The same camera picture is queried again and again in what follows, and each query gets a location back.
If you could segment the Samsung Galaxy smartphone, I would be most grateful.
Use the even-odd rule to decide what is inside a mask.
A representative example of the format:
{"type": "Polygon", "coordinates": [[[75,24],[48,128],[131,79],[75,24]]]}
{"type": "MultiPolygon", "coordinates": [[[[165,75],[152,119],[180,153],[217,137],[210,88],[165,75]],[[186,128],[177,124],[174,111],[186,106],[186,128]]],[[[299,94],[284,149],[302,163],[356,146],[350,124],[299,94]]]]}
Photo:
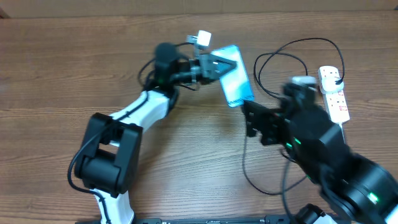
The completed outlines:
{"type": "Polygon", "coordinates": [[[239,47],[229,45],[215,49],[211,53],[236,62],[236,68],[220,78],[228,106],[235,108],[243,105],[244,100],[254,101],[254,93],[239,47]]]}

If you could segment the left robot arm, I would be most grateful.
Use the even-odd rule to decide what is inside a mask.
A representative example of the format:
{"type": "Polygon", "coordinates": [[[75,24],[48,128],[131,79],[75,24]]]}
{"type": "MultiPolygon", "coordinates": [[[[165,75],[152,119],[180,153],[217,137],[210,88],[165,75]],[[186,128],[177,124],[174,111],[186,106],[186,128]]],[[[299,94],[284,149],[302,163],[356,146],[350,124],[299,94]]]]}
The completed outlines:
{"type": "Polygon", "coordinates": [[[179,87],[208,85],[238,66],[235,60],[200,53],[198,45],[193,58],[178,49],[178,44],[159,44],[151,59],[154,69],[141,82],[140,97],[111,115],[95,113],[88,122],[67,179],[73,189],[95,197],[101,213],[98,223],[133,223],[128,190],[137,172],[142,136],[173,110],[179,87]]]}

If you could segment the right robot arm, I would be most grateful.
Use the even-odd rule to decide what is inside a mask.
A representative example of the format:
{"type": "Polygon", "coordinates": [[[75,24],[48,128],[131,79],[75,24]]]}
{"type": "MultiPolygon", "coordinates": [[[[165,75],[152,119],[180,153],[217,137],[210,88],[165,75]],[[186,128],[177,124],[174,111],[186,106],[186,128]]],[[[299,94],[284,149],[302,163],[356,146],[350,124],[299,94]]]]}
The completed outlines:
{"type": "Polygon", "coordinates": [[[320,107],[309,83],[287,83],[279,108],[244,101],[248,137],[280,144],[314,183],[330,208],[357,223],[397,223],[397,181],[385,168],[354,153],[342,128],[320,107]]]}

